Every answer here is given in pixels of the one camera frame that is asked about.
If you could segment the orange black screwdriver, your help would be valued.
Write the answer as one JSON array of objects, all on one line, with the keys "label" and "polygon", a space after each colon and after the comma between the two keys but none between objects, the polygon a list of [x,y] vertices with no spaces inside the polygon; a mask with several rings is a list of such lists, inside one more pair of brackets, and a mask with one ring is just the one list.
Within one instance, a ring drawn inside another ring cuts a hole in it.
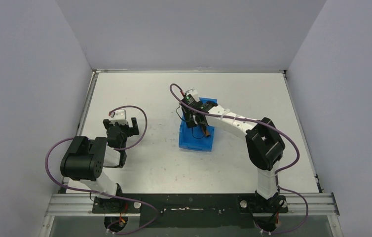
[{"label": "orange black screwdriver", "polygon": [[205,124],[205,123],[200,123],[199,124],[199,127],[200,127],[200,129],[201,129],[201,131],[202,131],[202,133],[203,133],[203,137],[210,137],[210,132],[209,132],[209,130],[208,130],[208,125],[207,124]]}]

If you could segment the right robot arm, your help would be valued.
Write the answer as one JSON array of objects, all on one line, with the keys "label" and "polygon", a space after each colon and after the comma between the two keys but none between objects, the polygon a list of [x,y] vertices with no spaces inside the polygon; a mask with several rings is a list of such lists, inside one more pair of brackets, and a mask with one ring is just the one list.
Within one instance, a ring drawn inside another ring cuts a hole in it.
[{"label": "right robot arm", "polygon": [[250,122],[225,109],[215,102],[195,103],[196,110],[203,115],[182,105],[182,111],[188,126],[211,126],[227,131],[246,142],[249,159],[258,169],[257,196],[255,206],[266,212],[274,206],[274,196],[279,192],[276,170],[283,157],[285,143],[278,132],[258,123]]}]

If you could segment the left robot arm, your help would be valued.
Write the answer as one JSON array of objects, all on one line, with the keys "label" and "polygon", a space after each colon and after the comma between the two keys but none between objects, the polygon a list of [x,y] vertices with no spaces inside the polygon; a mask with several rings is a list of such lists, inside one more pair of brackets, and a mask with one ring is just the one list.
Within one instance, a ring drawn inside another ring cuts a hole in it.
[{"label": "left robot arm", "polygon": [[112,181],[103,168],[123,168],[126,159],[127,139],[139,135],[137,119],[131,118],[131,125],[125,118],[105,119],[105,137],[89,139],[86,136],[73,138],[62,158],[60,172],[64,177],[80,181],[89,190],[97,191],[104,198],[104,207],[111,213],[123,207],[121,186]]}]

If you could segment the blue plastic bin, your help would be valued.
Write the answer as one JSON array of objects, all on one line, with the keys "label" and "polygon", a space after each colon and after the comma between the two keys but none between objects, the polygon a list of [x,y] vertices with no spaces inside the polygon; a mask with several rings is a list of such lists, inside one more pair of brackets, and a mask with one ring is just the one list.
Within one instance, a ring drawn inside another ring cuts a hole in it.
[{"label": "blue plastic bin", "polygon": [[181,119],[180,130],[179,130],[179,147],[182,149],[210,152],[213,146],[213,140],[215,136],[215,128],[208,125],[210,137],[203,137],[203,133],[199,126],[194,128],[187,128],[185,123],[185,117],[183,112],[179,115]]}]

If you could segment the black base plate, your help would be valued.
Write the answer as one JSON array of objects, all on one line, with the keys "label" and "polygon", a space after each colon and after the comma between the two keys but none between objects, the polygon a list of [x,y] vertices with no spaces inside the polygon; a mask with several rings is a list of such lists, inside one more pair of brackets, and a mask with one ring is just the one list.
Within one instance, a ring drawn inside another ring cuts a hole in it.
[{"label": "black base plate", "polygon": [[[146,222],[150,221],[152,218],[157,219],[149,225],[151,228],[217,228],[217,227],[239,227],[239,228],[253,228],[255,224],[260,227],[273,228],[278,221],[279,211],[286,204],[284,196],[275,195],[270,200],[265,200],[259,195],[255,194],[256,198],[263,201],[261,207],[266,209],[270,213],[267,215],[255,215],[252,210],[248,210],[245,213],[239,214],[238,212],[224,212],[222,214],[216,213],[214,211],[168,211],[160,214],[158,210],[151,204],[146,203],[145,205],[150,207],[154,213],[142,211],[139,215],[140,224],[144,225]],[[132,201],[131,198],[126,197],[123,194],[123,201]],[[98,198],[102,200],[111,200],[115,202],[116,198],[105,199]]]}]

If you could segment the aluminium front rail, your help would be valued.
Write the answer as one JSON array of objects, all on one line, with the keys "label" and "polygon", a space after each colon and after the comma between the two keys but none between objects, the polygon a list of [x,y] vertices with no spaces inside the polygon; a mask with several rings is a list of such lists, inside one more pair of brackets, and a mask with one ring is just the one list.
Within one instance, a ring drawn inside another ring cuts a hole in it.
[{"label": "aluminium front rail", "polygon": [[[285,215],[339,215],[333,194],[305,193],[302,196],[284,193],[286,204],[279,211]],[[126,194],[132,201],[102,200],[90,194],[55,194],[46,211],[47,216],[139,216],[142,211],[160,214],[168,211],[238,212],[252,210],[255,215],[267,215],[263,201],[255,194]]]}]

